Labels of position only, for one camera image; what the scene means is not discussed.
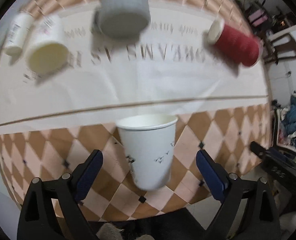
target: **table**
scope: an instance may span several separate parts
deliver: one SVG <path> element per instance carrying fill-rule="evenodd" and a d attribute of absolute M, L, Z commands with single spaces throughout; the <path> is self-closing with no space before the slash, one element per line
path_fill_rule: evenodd
<path fill-rule="evenodd" d="M 34 177 L 57 179 L 93 149 L 103 152 L 104 164 L 79 203 L 91 221 L 160 215 L 208 197 L 195 165 L 200 141 L 228 172 L 242 175 L 256 166 L 248 145 L 270 142 L 262 63 L 235 66 L 203 42 L 213 13 L 250 34 L 233 2 L 149 0 L 150 26 L 139 41 L 125 42 L 92 36 L 98 5 L 32 0 L 23 8 L 36 20 L 50 13 L 63 19 L 70 56 L 59 72 L 39 77 L 27 69 L 24 54 L 16 60 L 0 55 L 0 171 L 14 199 L 23 202 Z M 120 118 L 144 113 L 179 118 L 171 180 L 150 192 L 135 187 L 115 127 Z"/>

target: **red cup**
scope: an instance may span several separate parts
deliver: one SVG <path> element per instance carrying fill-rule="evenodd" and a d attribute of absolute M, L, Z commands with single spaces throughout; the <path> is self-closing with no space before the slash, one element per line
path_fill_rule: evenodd
<path fill-rule="evenodd" d="M 211 25 L 208 42 L 234 62 L 242 63 L 246 67 L 255 65 L 261 55 L 258 38 L 245 35 L 222 19 L 216 19 Z"/>

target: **blue gripper pad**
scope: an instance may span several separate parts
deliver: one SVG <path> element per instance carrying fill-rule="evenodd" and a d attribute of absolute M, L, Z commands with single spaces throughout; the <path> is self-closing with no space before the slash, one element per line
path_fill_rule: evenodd
<path fill-rule="evenodd" d="M 72 173 L 72 186 L 75 188 L 75 201 L 84 200 L 103 165 L 103 153 L 94 150 L 84 163 Z"/>
<path fill-rule="evenodd" d="M 224 196 L 224 190 L 225 185 L 219 178 L 219 176 L 216 174 L 215 170 L 212 168 L 212 166 L 209 164 L 205 156 L 202 154 L 201 151 L 197 152 L 196 156 L 196 164 L 197 167 L 202 174 L 208 188 L 210 189 L 210 192 L 214 199 L 219 200 L 221 203 L 223 203 L 225 196 Z"/>

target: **brown plastic chair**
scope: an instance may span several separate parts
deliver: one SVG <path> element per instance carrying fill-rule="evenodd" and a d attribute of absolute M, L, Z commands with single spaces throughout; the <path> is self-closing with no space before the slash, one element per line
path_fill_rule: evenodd
<path fill-rule="evenodd" d="M 273 46 L 273 43 L 283 39 L 284 37 L 289 37 L 290 41 L 284 44 L 280 44 L 277 46 Z M 287 57 L 278 57 L 278 53 L 283 53 L 283 52 L 290 52 L 294 51 L 296 54 L 296 40 L 291 36 L 290 33 L 286 33 L 272 41 L 269 41 L 267 38 L 264 40 L 265 46 L 268 51 L 268 55 L 265 56 L 263 59 L 265 63 L 270 63 L 270 62 L 275 62 L 277 65 L 280 60 L 287 60 L 287 59 L 296 59 L 296 55 L 294 56 L 287 56 Z"/>

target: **checkered tablecloth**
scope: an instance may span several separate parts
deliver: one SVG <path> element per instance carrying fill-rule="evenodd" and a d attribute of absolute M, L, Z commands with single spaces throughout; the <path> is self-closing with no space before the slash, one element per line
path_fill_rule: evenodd
<path fill-rule="evenodd" d="M 249 144 L 269 144 L 268 104 L 178 117 L 171 180 L 156 191 L 134 185 L 114 123 L 0 135 L 2 174 L 21 204 L 34 177 L 57 179 L 99 149 L 104 163 L 80 208 L 87 220 L 125 221 L 171 212 L 210 195 L 206 186 L 199 186 L 202 176 L 195 155 L 200 141 L 227 172 L 238 175 L 259 163 Z M 62 217 L 58 201 L 53 204 Z"/>

